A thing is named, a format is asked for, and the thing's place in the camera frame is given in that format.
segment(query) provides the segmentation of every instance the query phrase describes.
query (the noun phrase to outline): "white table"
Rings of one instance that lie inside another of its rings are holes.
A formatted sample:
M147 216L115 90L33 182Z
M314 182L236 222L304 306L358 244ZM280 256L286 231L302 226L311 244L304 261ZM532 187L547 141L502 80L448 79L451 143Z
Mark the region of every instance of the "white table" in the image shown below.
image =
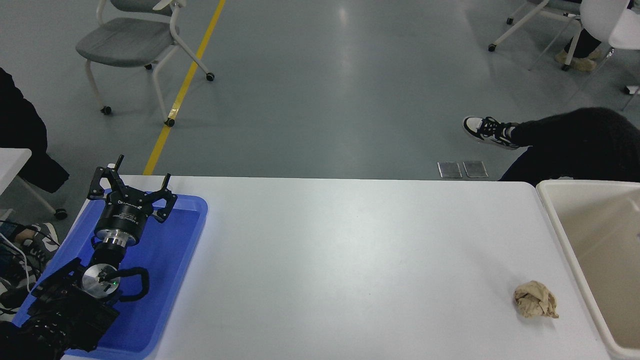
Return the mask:
M4 192L30 157L29 149L0 147L0 193Z
M162 181L123 179L142 190ZM528 184L170 185L209 213L150 359L610 358ZM517 313L513 290L533 279L554 292L560 318Z

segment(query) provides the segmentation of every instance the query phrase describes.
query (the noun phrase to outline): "metal floor plate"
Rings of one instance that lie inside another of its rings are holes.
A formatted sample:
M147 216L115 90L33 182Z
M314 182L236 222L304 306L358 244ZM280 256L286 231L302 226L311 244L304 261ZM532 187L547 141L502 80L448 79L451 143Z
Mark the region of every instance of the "metal floor plate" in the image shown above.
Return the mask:
M455 161L438 161L438 169L442 179L462 179L460 165Z
M468 177L489 177L482 161L462 161Z

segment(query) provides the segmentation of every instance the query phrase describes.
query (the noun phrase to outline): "beige bin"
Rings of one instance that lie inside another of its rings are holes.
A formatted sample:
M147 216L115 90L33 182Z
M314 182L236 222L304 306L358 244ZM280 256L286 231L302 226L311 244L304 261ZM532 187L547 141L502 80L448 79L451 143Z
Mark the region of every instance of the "beige bin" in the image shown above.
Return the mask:
M640 183L536 187L609 352L640 359Z

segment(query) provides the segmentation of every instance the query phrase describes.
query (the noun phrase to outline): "crumpled paper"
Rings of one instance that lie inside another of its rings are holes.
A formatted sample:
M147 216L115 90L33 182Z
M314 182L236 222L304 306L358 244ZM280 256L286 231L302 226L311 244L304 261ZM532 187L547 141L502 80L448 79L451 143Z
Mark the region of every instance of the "crumpled paper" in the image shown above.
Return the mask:
M518 286L513 292L513 298L518 304L520 314L526 318L534 316L558 318L556 297L538 281L529 281Z

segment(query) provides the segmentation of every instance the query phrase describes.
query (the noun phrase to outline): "plastic container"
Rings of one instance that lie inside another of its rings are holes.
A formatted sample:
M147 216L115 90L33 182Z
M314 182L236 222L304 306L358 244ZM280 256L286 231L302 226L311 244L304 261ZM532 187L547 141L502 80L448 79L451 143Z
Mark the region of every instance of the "plastic container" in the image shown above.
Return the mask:
M548 180L536 189L608 351L640 359L640 184Z
M90 239L103 208L103 201L95 200L87 204L41 279L76 257L83 260L83 265L88 264L93 254ZM156 347L171 313L206 215L207 203L202 198L178 195L171 215L163 224L150 218L140 243L127 248L120 266L146 268L149 271L149 293L139 301L115 305L120 316L102 337L96 350L68 350L65 353L109 360L139 360L149 355ZM139 292L140 277L123 279L121 289L125 294ZM34 299L29 295L15 315L14 324L22 325L29 318L27 310Z

